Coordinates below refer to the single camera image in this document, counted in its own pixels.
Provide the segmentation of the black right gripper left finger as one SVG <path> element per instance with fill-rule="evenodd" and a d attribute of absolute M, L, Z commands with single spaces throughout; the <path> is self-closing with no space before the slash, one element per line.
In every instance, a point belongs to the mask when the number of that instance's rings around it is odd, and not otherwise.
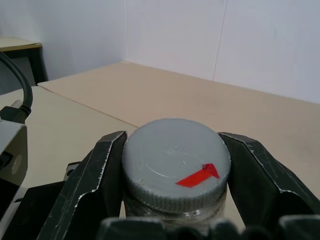
<path fill-rule="evenodd" d="M 66 180 L 39 240 L 94 240 L 100 222 L 119 217 L 126 131 L 103 136 Z"/>

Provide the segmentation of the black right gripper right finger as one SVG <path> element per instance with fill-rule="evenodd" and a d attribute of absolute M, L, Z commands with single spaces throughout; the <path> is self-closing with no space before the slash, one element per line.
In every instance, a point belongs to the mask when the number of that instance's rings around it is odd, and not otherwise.
<path fill-rule="evenodd" d="M 245 226 L 275 227 L 286 215 L 318 215 L 319 199 L 257 140 L 220 132 L 231 157 L 228 187 Z"/>

